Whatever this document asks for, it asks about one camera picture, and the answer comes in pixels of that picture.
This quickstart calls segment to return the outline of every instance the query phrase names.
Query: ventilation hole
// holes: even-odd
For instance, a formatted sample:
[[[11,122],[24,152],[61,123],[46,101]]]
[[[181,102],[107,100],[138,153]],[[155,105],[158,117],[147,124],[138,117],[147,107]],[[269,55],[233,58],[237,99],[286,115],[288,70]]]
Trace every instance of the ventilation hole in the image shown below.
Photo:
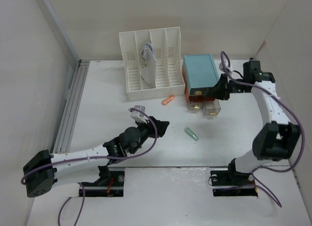
[[[168,47],[168,58],[175,57],[175,47]]]
[[[155,48],[156,59],[161,59],[161,48]]]
[[[128,51],[127,53],[127,60],[135,60],[136,59],[136,55],[134,51]]]

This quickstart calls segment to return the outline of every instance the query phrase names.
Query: wall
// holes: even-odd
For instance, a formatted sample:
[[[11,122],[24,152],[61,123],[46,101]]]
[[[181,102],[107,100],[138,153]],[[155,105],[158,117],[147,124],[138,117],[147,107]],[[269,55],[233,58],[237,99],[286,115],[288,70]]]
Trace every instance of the wall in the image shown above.
[[[26,224],[22,167],[49,149],[69,62],[35,0],[0,0],[0,219]]]
[[[119,32],[180,26],[182,55],[253,57],[287,0],[50,0],[81,58],[121,59]]]
[[[257,54],[265,71],[273,72],[278,92],[302,121],[305,152],[296,167],[300,190],[312,219],[312,0],[289,0]]]

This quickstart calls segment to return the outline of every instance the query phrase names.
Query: teal box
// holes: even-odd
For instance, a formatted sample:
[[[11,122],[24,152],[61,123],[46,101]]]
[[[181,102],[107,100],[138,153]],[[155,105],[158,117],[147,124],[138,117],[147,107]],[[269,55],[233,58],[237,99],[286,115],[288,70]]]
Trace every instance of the teal box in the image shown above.
[[[184,56],[183,71],[189,96],[204,94],[219,81],[213,55]]]

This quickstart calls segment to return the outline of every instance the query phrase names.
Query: cable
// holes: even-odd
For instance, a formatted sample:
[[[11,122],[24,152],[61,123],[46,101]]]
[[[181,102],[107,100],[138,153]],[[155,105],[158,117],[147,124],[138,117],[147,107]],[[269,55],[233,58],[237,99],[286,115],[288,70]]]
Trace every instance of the cable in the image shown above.
[[[137,108],[130,108],[129,111],[137,111],[139,113],[142,113],[152,124],[152,126],[154,127],[155,130],[155,139],[153,144],[151,145],[151,147],[149,147],[146,151],[137,154],[137,155],[133,155],[133,156],[128,156],[128,157],[115,157],[115,156],[90,156],[90,157],[83,157],[83,158],[76,158],[76,159],[68,159],[68,160],[62,160],[62,161],[58,161],[58,162],[54,162],[51,164],[46,164],[46,165],[42,165],[38,168],[35,168],[33,170],[31,170],[30,172],[28,172],[27,174],[25,174],[22,179],[20,180],[22,185],[26,185],[25,179],[35,173],[36,171],[51,167],[51,166],[55,166],[55,165],[60,165],[60,164],[66,164],[66,163],[71,163],[71,162],[76,162],[76,161],[82,161],[82,160],[88,160],[88,159],[118,159],[118,160],[126,160],[126,159],[133,159],[133,158],[137,158],[140,157],[142,155],[145,155],[146,153],[150,152],[151,149],[155,146],[157,138],[158,138],[158,133],[157,133],[157,128],[155,123],[152,121],[152,119],[144,112],[142,112],[141,110],[137,109]]]
[[[261,186],[257,186],[258,188],[260,188],[261,190],[265,191],[265,193],[267,195],[269,195],[274,201],[275,203],[279,206],[279,207],[282,207],[279,199],[276,197],[276,195],[265,185],[263,184],[261,181],[259,181],[258,178],[256,178],[254,176],[254,172],[257,171],[259,168],[263,168],[263,169],[268,169],[268,170],[271,170],[271,171],[274,171],[274,172],[288,172],[290,170],[293,170],[294,167],[296,167],[296,165],[299,163],[301,157],[302,157],[302,154],[303,154],[303,151],[304,151],[304,146],[305,146],[305,142],[306,142],[306,137],[305,137],[305,132],[304,132],[304,129],[303,129],[303,125],[301,124],[299,118],[294,114],[294,112],[289,109],[284,103],[282,103],[277,97],[275,97],[274,95],[271,94],[271,92],[269,92],[268,90],[260,87],[260,86],[256,86],[254,84],[250,84],[250,83],[245,83],[245,82],[240,82],[240,81],[237,81],[235,79],[232,78],[232,76],[230,75],[230,72],[228,70],[228,68],[231,67],[231,62],[230,62],[230,59],[228,57],[228,55],[224,52],[224,51],[221,51],[221,63],[222,63],[222,67],[223,67],[223,71],[225,72],[225,74],[229,77],[229,79],[231,79],[234,83],[238,84],[238,85],[243,85],[243,86],[249,86],[249,87],[255,87],[257,89],[260,89],[262,90],[263,92],[265,92],[268,96],[270,96],[276,103],[278,103],[279,106],[281,106],[282,108],[284,108],[286,111],[289,112],[290,115],[292,115],[292,117],[295,119],[295,121],[298,123],[298,126],[299,126],[299,129],[300,129],[300,132],[301,132],[301,147],[300,147],[300,151],[299,151],[299,155],[298,157],[296,158],[296,160],[294,161],[294,163],[292,165],[290,165],[289,168],[287,169],[284,169],[284,170],[276,170],[276,169],[272,169],[272,168],[269,168],[269,167],[266,167],[266,166],[259,166],[258,168],[255,168],[254,170],[252,170],[252,177],[257,181],[259,182],[263,187]],[[227,62],[228,62],[228,67],[226,66],[225,64],[225,61],[224,61],[224,57],[226,58]]]
[[[86,198],[86,190],[85,190],[84,186],[82,185],[82,183],[78,183],[78,184],[79,184],[80,187],[82,188],[82,203],[81,203],[81,207],[80,207],[78,216],[77,216],[76,221],[75,221],[75,223],[74,223],[74,226],[76,226],[76,224],[77,224],[77,222],[78,222],[78,220],[79,220],[79,217],[80,217],[80,215],[81,215],[82,208],[83,208],[83,205],[84,205],[84,200],[85,200],[85,198]],[[60,225],[60,215],[61,215],[61,213],[62,213],[62,211],[63,211],[65,205],[66,205],[66,204],[69,202],[69,200],[71,200],[71,199],[72,199],[72,197],[69,197],[69,198],[65,201],[65,203],[62,205],[62,207],[60,208],[60,210],[59,210],[59,214],[58,214],[58,226],[61,226],[61,225]]]
[[[234,70],[233,73],[237,73],[242,79],[244,79],[244,76],[239,71]]]

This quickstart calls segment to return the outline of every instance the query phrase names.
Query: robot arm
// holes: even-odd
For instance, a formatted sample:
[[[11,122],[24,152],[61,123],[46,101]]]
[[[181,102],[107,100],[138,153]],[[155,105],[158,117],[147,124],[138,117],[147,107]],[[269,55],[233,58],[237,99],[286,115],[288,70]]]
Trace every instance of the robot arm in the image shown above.
[[[244,63],[243,67],[243,79],[237,81],[264,88],[278,98],[274,76],[272,73],[262,72],[259,61],[250,60]],[[258,103],[263,121],[263,128],[255,137],[252,149],[243,156],[233,159],[227,173],[222,174],[224,177],[222,183],[239,186],[248,179],[255,168],[272,161],[289,159],[300,137],[300,129],[298,125],[290,122],[283,109],[270,95],[256,87],[228,81],[226,74],[221,75],[218,83],[206,92],[206,96],[228,100],[231,93],[252,93]]]
[[[48,150],[38,152],[23,168],[28,197],[37,197],[47,193],[52,187],[77,182],[95,182],[101,178],[110,178],[108,165],[127,159],[127,153],[134,154],[150,137],[155,138],[155,129],[151,121],[145,121],[143,115],[133,111],[131,117],[137,127],[129,127],[103,145],[72,153],[50,154]],[[157,136],[162,137],[169,125],[168,121],[159,121],[149,117],[155,124]],[[38,171],[34,169],[48,166]]]

